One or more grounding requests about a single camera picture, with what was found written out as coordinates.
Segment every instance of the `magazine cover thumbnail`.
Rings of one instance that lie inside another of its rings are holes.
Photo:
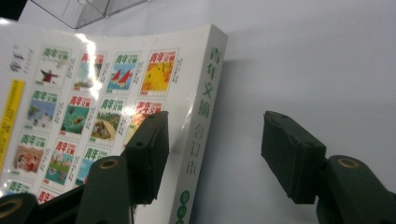
[[[134,133],[139,128],[140,124],[147,118],[150,114],[154,114],[163,110],[165,105],[164,101],[154,101],[154,100],[137,100],[136,101],[136,110],[132,114],[129,122],[128,130],[125,136],[125,140],[123,146],[131,140]]]
[[[35,84],[59,89],[64,84],[71,49],[43,47],[35,75]]]
[[[113,146],[124,105],[124,99],[105,98],[102,101],[93,124],[91,142],[107,147]]]
[[[64,189],[77,145],[74,142],[58,139],[50,158],[49,168],[43,181],[44,185],[57,190]]]
[[[55,92],[33,91],[24,128],[49,133],[58,98]]]
[[[59,193],[52,192],[49,189],[40,188],[40,191],[37,194],[37,202],[38,204],[46,203],[47,201],[57,197]]]
[[[95,161],[109,155],[110,150],[108,149],[87,146],[87,149],[84,152],[84,157],[82,158],[82,163],[79,167],[75,188],[87,183],[88,173],[90,172],[91,165]]]
[[[138,53],[122,53],[116,56],[106,93],[127,94],[129,92],[138,59]]]
[[[61,135],[74,139],[81,137],[91,103],[92,98],[90,97],[77,95],[70,97],[60,131]]]
[[[175,49],[151,52],[140,95],[166,96],[176,59]]]
[[[34,133],[22,133],[11,173],[29,180],[35,180],[47,141],[47,137]]]
[[[104,53],[90,54],[84,52],[82,54],[74,81],[74,91],[87,91],[99,82],[105,56]]]
[[[33,184],[22,180],[9,180],[7,195],[16,193],[29,193]]]

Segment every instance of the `cartoon illustration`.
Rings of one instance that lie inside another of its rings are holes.
[[[57,101],[58,93],[34,91],[24,127],[29,130],[49,132]]]
[[[50,159],[49,169],[46,174],[47,182],[64,185],[70,166],[72,164],[73,156],[55,151]]]
[[[127,80],[128,80],[129,77],[132,77],[131,69],[128,70],[128,72],[126,72],[126,73],[123,75],[122,78],[120,78],[120,80],[119,80],[119,85],[120,85],[121,87],[124,87],[124,86],[126,85],[126,82],[127,82]]]
[[[40,70],[41,71],[41,73],[43,74],[43,79],[42,79],[42,81],[43,82],[48,82],[48,83],[51,83],[51,79],[53,78],[53,77],[58,77],[58,75],[53,75],[52,73],[51,73],[51,70],[49,70],[48,72],[44,72],[43,70]]]
[[[21,169],[25,172],[36,173],[42,155],[43,149],[19,145],[17,153],[14,157],[14,169]]]
[[[89,110],[87,107],[69,105],[67,107],[68,113],[64,116],[61,131],[81,134]]]
[[[119,121],[119,114],[99,113],[91,136],[101,139],[114,139]]]
[[[149,64],[141,91],[166,91],[172,68],[172,63]]]
[[[114,77],[111,78],[112,83],[114,83],[114,84],[119,83],[120,73],[121,73],[121,70],[119,69],[119,71],[116,73],[116,75],[114,75]]]

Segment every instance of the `book cover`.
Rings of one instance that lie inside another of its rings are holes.
[[[83,185],[95,161],[120,155],[144,118],[166,110],[170,153],[158,199],[138,205],[134,221],[188,223],[226,34],[208,24],[171,34],[102,37],[11,22],[0,32],[0,105],[12,80],[25,83],[1,164],[0,193],[30,192],[44,203]]]

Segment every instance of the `green circle logo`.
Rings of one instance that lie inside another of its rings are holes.
[[[179,219],[182,219],[184,216],[186,216],[187,213],[187,206],[186,205],[181,205],[178,209],[177,209],[177,217]]]
[[[185,204],[190,199],[190,192],[188,190],[184,190],[180,195],[180,202]]]

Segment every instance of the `clamp jaw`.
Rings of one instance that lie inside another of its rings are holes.
[[[320,224],[396,223],[396,194],[362,161],[325,158],[326,146],[290,117],[264,114],[262,156],[294,203],[315,203]]]

